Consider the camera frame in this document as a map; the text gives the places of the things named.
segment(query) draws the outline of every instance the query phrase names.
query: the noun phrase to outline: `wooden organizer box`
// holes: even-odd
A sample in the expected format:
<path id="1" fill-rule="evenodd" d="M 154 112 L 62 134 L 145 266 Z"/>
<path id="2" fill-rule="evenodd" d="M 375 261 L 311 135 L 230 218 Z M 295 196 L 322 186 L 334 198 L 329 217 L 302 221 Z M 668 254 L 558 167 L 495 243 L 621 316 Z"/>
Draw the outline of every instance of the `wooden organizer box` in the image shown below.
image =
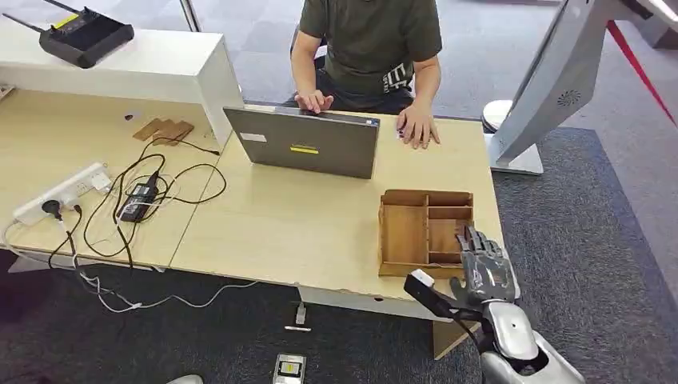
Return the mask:
<path id="1" fill-rule="evenodd" d="M 387 190 L 379 208 L 379 276 L 421 268 L 433 278 L 463 278 L 457 234 L 473 225 L 473 194 Z"/>

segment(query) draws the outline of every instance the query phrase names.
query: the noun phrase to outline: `person's foot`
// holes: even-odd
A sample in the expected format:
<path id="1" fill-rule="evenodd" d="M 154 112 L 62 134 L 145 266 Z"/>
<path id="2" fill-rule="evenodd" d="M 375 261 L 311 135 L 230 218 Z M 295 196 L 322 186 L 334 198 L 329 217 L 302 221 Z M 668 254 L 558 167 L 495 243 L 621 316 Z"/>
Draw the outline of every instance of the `person's foot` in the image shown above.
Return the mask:
<path id="1" fill-rule="evenodd" d="M 190 374 L 168 382 L 167 384 L 202 384 L 202 378 L 196 374 Z"/>

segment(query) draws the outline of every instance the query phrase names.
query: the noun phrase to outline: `laptop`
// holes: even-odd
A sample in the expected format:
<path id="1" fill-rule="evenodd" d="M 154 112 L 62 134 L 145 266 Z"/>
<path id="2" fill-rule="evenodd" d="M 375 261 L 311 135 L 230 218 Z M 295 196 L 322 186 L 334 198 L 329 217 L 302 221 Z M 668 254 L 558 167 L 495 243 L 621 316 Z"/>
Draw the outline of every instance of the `laptop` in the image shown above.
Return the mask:
<path id="1" fill-rule="evenodd" d="M 379 119 L 282 107 L 224 113 L 251 162 L 372 178 Z"/>

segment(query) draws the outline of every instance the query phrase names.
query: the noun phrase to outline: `gray carpet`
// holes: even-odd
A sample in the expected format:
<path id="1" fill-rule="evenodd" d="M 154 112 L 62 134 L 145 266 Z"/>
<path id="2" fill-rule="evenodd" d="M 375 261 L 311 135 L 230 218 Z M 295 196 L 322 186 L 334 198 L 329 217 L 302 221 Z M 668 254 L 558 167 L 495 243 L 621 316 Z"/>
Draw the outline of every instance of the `gray carpet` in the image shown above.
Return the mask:
<path id="1" fill-rule="evenodd" d="M 539 178 L 494 175 L 533 325 L 589 383 L 675 383 L 676 304 L 595 132 L 553 131 L 541 152 Z M 110 284 L 128 279 L 93 268 Z M 123 293 L 201 302 L 224 281 L 136 271 Z M 259 284 L 202 310 L 171 302 L 119 315 L 67 273 L 0 275 L 0 383 L 163 384 L 187 373 L 208 384 L 266 383 L 285 351 L 309 357 L 309 384 L 480 382 L 469 342 L 431 359 L 426 321 L 312 306 L 313 332 L 288 333 L 297 300 L 292 288 Z"/>

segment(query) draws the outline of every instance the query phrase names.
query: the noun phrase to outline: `white shelf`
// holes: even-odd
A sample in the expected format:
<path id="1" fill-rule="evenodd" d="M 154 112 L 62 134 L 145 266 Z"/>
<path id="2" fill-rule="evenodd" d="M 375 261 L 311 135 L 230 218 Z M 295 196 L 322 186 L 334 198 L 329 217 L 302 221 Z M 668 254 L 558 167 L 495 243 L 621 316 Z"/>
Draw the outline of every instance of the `white shelf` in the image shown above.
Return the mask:
<path id="1" fill-rule="evenodd" d="M 231 127 L 221 108 L 244 104 L 223 35 L 134 33 L 131 42 L 83 70 L 43 51 L 39 33 L 0 19 L 0 83 L 25 90 L 202 104 L 224 145 Z"/>

